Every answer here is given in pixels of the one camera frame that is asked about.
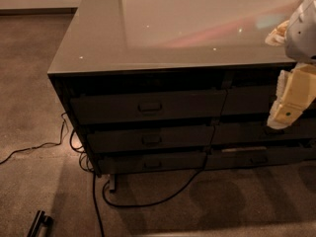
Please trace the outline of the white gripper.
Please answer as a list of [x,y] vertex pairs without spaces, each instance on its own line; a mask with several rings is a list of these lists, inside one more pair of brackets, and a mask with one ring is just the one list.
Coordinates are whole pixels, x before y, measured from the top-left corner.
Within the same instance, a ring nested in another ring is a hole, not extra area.
[[[284,21],[266,37],[265,43],[282,46],[289,21]],[[284,129],[291,126],[316,99],[316,66],[298,63],[290,71],[282,70],[277,78],[274,101],[267,126]]]

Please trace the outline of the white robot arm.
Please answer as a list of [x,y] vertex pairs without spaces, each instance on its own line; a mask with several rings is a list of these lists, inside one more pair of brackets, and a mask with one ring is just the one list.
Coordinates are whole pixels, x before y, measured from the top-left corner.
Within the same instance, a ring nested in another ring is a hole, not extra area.
[[316,0],[303,0],[290,19],[266,37],[266,43],[283,46],[297,64],[277,78],[276,99],[267,126],[291,126],[316,99]]

